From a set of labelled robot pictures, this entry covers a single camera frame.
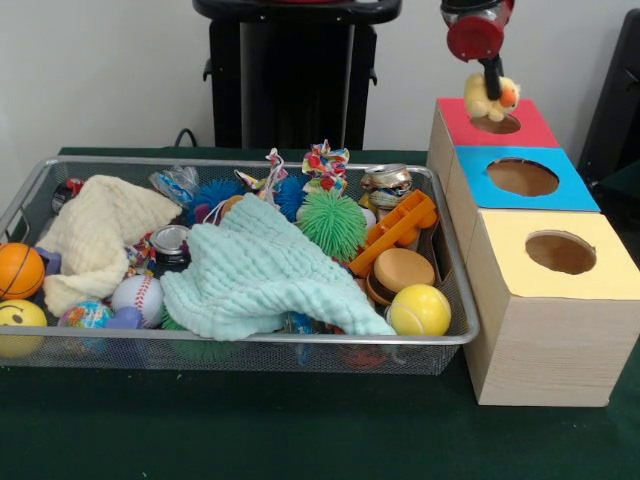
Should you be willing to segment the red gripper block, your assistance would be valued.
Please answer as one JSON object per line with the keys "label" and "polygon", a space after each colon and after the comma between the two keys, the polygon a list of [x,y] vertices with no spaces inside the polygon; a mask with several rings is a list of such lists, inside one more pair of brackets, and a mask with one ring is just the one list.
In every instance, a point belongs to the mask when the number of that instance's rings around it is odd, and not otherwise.
{"label": "red gripper block", "polygon": [[446,2],[447,46],[456,58],[478,60],[483,66],[490,100],[502,95],[503,66],[498,54],[514,6],[513,0]]}

